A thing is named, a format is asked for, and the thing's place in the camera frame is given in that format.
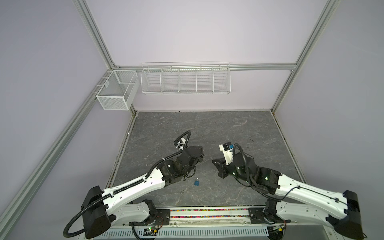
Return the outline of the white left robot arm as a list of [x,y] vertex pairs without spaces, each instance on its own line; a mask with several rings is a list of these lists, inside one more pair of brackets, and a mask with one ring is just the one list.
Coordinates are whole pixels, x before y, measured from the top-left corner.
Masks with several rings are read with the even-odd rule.
[[124,214],[122,207],[136,199],[171,184],[185,181],[190,172],[195,172],[196,165],[204,158],[203,147],[186,147],[168,157],[157,161],[143,176],[116,187],[102,190],[95,186],[88,190],[81,205],[81,218],[86,239],[95,238],[106,232],[119,220],[146,222],[154,217],[156,210],[151,201],[143,201],[141,216]]

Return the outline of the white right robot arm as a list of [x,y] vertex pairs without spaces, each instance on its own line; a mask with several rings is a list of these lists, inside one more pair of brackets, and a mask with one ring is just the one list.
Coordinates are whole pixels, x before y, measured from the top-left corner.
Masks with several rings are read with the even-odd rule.
[[284,175],[273,169],[259,167],[253,158],[241,153],[228,153],[212,161],[222,179],[232,176],[247,188],[258,192],[268,201],[264,221],[268,224],[297,221],[334,228],[349,239],[363,240],[359,198],[357,193],[322,190]]

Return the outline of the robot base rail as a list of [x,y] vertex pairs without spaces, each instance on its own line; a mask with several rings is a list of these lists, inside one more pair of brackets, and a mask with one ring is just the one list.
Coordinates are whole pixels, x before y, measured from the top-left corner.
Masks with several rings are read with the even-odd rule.
[[98,240],[203,240],[277,239],[287,222],[268,223],[262,206],[158,208],[152,224],[118,224]]

